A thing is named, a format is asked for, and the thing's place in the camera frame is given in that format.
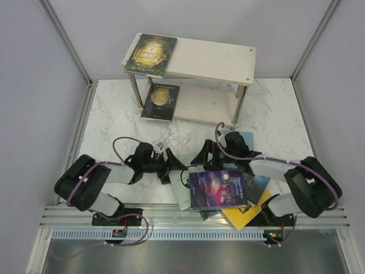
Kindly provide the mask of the green yellow fantasy book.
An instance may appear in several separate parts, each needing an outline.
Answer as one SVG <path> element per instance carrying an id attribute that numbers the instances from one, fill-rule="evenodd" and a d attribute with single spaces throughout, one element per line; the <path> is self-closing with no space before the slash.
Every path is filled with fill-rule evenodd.
<path id="1" fill-rule="evenodd" d="M 175 37 L 139 34 L 124 72 L 163 79 L 176 44 Z"/>

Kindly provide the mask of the pale green G book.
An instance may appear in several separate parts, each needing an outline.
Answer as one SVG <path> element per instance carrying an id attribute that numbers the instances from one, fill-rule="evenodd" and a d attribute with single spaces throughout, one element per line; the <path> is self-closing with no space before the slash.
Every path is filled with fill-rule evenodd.
<path id="1" fill-rule="evenodd" d="M 188 170 L 172 170 L 169 173 L 172 189 L 181 211 L 190 209 L 190 189 L 189 189 L 189 175 L 190 173 L 203 171 L 202 166 L 192 165 L 191 161 L 196 157 L 196 153 L 190 153 L 182 156 L 182 162 Z"/>

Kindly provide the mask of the teal ocean cover book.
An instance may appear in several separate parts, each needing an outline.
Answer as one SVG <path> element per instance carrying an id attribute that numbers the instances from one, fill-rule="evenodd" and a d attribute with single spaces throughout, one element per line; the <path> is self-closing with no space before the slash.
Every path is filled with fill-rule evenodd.
<path id="1" fill-rule="evenodd" d="M 199 211 L 203 221 L 206 221 L 218 214 L 220 214 L 222 211 L 220 209 L 210 209 L 210 210 L 202 210 Z"/>

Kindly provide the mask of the black Moon and Sixpence book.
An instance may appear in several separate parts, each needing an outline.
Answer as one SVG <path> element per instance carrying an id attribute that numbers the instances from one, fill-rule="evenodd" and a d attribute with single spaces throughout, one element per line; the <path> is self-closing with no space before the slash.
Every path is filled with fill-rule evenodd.
<path id="1" fill-rule="evenodd" d="M 172 122 L 179 92 L 180 86 L 151 84 L 141 117 L 148 120 Z"/>

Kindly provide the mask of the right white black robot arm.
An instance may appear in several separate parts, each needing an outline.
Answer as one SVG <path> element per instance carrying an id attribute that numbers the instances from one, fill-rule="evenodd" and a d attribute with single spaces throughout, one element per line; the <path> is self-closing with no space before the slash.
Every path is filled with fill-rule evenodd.
<path id="1" fill-rule="evenodd" d="M 324 211 L 336 209 L 342 197 L 342 189 L 317 158 L 283 160 L 268 157 L 251 150 L 237 131 L 225 134 L 217 130 L 214 139 L 204 142 L 191 163 L 208 170 L 221 170 L 224 164 L 234 164 L 244 173 L 287 183 L 288 194 L 276 194 L 261 207 L 261 220 L 268 225 L 297 213 L 317 218 Z"/>

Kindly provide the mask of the purple Robinson Crusoe book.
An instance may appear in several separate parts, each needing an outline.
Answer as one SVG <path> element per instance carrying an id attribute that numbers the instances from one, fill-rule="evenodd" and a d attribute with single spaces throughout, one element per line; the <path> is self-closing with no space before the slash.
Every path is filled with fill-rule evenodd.
<path id="1" fill-rule="evenodd" d="M 235 170 L 189 174 L 190 207 L 194 211 L 240 208 L 249 205 L 245 176 Z"/>

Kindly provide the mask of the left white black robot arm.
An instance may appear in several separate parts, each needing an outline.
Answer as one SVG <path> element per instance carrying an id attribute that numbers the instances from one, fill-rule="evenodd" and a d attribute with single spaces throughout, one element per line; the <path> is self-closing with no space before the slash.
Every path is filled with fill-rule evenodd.
<path id="1" fill-rule="evenodd" d="M 54 192 L 79 211 L 101 214 L 112 225 L 124 221 L 124 204 L 116 197 L 105 194 L 107 183 L 133 185 L 144 174 L 155 173 L 162 184 L 170 183 L 172 171 L 186 171 L 170 148 L 159 149 L 150 143 L 140 142 L 134 154 L 120 162 L 97 161 L 83 154 L 55 183 Z"/>

